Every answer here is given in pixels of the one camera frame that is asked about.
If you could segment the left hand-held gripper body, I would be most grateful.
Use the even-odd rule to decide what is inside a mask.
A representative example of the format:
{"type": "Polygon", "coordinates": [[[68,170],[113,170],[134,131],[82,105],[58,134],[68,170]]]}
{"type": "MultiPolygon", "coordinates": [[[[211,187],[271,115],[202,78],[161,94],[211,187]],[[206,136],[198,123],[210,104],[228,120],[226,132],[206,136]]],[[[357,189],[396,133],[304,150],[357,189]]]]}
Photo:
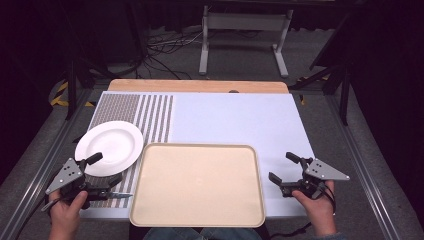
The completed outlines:
{"type": "Polygon", "coordinates": [[[82,206],[83,209],[88,209],[91,201],[108,200],[107,193],[111,192],[111,188],[108,185],[96,186],[87,182],[85,170],[80,170],[79,163],[80,161],[69,158],[60,168],[45,191],[46,195],[50,195],[58,190],[60,197],[49,201],[45,205],[46,210],[50,210],[58,201],[72,203],[81,191],[88,193],[86,202],[82,206]]]}

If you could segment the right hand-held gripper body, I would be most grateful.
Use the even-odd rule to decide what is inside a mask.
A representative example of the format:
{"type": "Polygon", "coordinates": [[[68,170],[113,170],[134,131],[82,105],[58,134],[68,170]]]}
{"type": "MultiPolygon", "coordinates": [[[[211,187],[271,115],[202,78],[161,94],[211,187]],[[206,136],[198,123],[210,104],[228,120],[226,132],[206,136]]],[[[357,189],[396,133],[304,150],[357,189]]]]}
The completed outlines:
{"type": "Polygon", "coordinates": [[[302,178],[297,182],[282,183],[281,191],[284,197],[292,197],[292,192],[298,190],[312,200],[320,198],[325,192],[327,180],[348,181],[350,177],[317,158],[305,158],[309,167],[302,169],[302,178]]]}

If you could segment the person's right hand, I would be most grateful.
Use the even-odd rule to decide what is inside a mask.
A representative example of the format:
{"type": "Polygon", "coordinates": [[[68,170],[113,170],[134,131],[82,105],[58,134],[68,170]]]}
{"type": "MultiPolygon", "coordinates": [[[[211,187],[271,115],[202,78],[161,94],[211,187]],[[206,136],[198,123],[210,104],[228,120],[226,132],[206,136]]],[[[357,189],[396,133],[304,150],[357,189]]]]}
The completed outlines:
{"type": "Polygon", "coordinates": [[[293,191],[292,196],[305,208],[316,237],[337,233],[332,202],[327,196],[312,200],[298,190],[293,191]]]}

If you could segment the person's left hand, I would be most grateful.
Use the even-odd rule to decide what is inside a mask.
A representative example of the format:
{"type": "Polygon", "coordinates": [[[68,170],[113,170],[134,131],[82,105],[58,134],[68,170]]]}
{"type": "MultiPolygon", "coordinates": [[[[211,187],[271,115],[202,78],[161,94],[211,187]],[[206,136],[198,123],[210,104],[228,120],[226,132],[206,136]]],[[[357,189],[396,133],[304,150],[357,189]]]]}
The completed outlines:
{"type": "Polygon", "coordinates": [[[70,205],[58,201],[50,209],[51,233],[76,235],[80,225],[80,210],[86,202],[88,193],[81,191],[70,205]]]}

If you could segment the white round plate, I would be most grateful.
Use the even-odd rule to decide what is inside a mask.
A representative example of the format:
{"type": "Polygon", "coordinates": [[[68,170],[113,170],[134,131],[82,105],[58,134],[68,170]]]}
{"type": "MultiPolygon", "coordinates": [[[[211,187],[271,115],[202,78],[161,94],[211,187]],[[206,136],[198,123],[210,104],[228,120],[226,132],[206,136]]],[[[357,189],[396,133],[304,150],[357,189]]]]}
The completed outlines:
{"type": "Polygon", "coordinates": [[[101,153],[102,158],[88,165],[85,173],[106,177],[120,173],[139,158],[144,137],[137,126],[126,121],[109,121],[90,129],[75,149],[77,161],[101,153]]]}

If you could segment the yellow black floor tape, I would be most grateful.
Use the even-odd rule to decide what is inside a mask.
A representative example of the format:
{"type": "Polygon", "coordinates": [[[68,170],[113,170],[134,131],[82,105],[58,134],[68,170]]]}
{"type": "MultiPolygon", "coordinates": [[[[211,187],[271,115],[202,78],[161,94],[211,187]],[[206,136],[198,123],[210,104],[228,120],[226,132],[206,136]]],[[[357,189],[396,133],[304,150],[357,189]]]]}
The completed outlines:
{"type": "Polygon", "coordinates": [[[68,88],[68,82],[63,81],[61,85],[59,86],[59,88],[57,89],[53,99],[50,101],[51,106],[64,106],[64,107],[69,106],[69,101],[63,98],[63,95],[65,91],[67,90],[67,88],[68,88]]]}

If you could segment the pale blue table sheet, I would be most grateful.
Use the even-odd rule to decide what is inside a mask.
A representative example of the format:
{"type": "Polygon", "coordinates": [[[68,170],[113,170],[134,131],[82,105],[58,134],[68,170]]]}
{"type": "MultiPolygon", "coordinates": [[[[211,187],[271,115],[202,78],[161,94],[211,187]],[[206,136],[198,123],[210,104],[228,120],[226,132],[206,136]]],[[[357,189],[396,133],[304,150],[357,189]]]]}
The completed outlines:
{"type": "MultiPolygon", "coordinates": [[[[183,93],[174,97],[171,128],[166,143],[247,145],[256,152],[265,219],[289,218],[305,213],[294,198],[282,196],[279,187],[268,179],[272,172],[285,182],[302,176],[300,166],[286,158],[287,152],[309,158],[313,151],[289,94],[253,93],[183,93]]],[[[130,221],[133,196],[116,199],[122,208],[120,218],[130,221]]]]}

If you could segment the grey striped placemat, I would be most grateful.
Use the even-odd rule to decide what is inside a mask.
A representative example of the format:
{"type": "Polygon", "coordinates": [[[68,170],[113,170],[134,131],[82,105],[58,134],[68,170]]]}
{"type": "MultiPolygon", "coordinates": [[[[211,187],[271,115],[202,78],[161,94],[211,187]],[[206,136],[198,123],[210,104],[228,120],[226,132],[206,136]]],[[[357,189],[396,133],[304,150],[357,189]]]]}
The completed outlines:
{"type": "MultiPolygon", "coordinates": [[[[88,131],[109,121],[126,121],[137,126],[144,137],[139,158],[129,168],[117,173],[121,174],[123,179],[112,188],[114,192],[131,194],[135,192],[145,146],[168,141],[173,103],[174,97],[170,94],[106,91],[101,95],[88,131]]],[[[94,185],[100,185],[106,184],[113,176],[95,177],[87,174],[87,179],[94,185]]]]}

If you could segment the black stand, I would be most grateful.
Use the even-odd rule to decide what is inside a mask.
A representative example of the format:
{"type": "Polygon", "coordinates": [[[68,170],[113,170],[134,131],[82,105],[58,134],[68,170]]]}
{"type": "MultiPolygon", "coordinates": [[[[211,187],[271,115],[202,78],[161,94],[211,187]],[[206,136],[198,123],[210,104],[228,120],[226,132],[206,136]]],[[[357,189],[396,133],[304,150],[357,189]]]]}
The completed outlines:
{"type": "Polygon", "coordinates": [[[344,126],[348,125],[347,108],[351,73],[347,48],[349,45],[348,26],[351,19],[351,14],[343,17],[310,66],[310,69],[315,66],[321,66],[323,70],[309,77],[302,77],[295,84],[288,87],[290,91],[302,91],[307,86],[313,85],[326,77],[327,80],[321,84],[321,91],[324,95],[334,95],[336,90],[341,88],[338,114],[344,126]]]}
{"type": "Polygon", "coordinates": [[[147,54],[142,9],[138,0],[63,0],[69,26],[69,114],[77,88],[91,89],[96,80],[119,79],[143,63],[147,54]]]}

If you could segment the beige plastic tray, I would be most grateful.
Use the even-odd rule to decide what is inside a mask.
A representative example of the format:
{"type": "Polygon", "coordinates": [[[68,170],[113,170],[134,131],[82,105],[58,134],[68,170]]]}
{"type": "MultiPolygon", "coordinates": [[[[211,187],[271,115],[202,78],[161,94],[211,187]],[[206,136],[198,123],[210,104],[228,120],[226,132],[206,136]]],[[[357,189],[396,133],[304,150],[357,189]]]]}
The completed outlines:
{"type": "Polygon", "coordinates": [[[129,218],[137,227],[262,225],[255,150],[247,145],[148,145],[129,218]]]}

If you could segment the person's legs in jeans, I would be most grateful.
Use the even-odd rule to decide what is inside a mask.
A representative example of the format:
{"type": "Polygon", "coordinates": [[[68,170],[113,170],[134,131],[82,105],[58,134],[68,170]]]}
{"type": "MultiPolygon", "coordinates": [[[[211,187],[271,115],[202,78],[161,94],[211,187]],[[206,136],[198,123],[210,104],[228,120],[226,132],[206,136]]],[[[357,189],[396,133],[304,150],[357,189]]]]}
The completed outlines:
{"type": "Polygon", "coordinates": [[[261,236],[250,228],[152,228],[143,240],[262,240],[261,236]]]}

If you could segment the wooden table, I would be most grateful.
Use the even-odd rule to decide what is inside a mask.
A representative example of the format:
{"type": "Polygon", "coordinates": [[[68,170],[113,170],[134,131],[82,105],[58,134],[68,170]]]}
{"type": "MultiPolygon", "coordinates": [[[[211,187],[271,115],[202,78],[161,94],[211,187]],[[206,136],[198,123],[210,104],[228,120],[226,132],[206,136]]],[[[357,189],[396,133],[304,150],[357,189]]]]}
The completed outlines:
{"type": "Polygon", "coordinates": [[[288,94],[283,82],[224,80],[114,79],[109,91],[125,92],[210,92],[288,94]]]}

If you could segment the white metal stand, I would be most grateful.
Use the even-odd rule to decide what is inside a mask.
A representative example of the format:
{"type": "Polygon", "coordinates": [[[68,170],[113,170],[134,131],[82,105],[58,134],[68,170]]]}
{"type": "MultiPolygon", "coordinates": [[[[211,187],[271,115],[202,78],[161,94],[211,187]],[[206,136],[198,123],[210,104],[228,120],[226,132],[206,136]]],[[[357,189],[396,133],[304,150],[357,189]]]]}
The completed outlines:
{"type": "Polygon", "coordinates": [[[248,31],[275,31],[280,33],[279,41],[272,45],[274,58],[282,78],[289,76],[282,49],[292,20],[293,11],[285,14],[263,15],[242,13],[215,13],[208,6],[203,8],[202,17],[202,48],[199,63],[199,74],[205,75],[208,69],[210,30],[248,30],[248,31]]]}

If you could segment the aluminium floor rail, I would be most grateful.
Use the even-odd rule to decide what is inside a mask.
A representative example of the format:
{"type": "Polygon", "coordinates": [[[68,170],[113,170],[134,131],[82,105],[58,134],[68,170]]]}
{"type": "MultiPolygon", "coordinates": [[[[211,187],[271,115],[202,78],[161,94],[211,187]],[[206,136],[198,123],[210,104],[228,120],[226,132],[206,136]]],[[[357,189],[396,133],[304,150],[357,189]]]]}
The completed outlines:
{"type": "Polygon", "coordinates": [[[384,238],[424,240],[416,212],[380,152],[356,98],[348,102],[347,126],[339,116],[338,97],[326,96],[325,99],[384,238]]]}
{"type": "Polygon", "coordinates": [[[75,143],[87,129],[92,107],[101,91],[81,90],[77,110],[55,106],[5,182],[0,186],[0,240],[46,240],[50,218],[41,208],[44,191],[54,171],[74,155],[75,143]]]}

